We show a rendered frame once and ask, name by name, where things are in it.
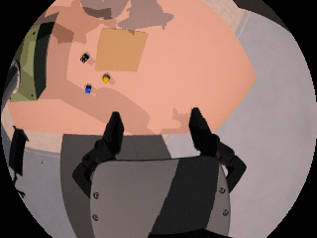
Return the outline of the yellow die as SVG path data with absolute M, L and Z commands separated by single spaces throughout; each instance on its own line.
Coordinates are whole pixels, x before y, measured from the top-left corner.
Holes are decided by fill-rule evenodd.
M 110 80 L 110 77 L 106 74 L 103 78 L 102 81 L 107 83 Z

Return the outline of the blue die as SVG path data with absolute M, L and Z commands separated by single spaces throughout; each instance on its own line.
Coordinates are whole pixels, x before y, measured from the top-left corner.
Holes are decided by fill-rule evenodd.
M 91 91 L 91 86 L 86 85 L 85 93 L 90 93 L 90 91 Z

